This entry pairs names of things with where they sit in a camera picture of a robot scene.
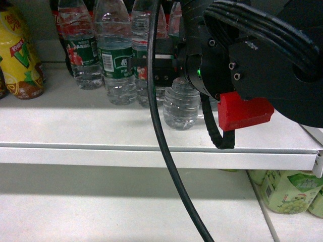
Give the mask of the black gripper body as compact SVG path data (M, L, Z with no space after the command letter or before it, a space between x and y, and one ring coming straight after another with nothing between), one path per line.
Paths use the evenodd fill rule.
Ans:
M212 98L235 91L229 69L229 55L209 34L205 25L197 27L197 43L188 45L181 40L155 40L155 58L152 69L156 86L171 86L180 77L200 93Z

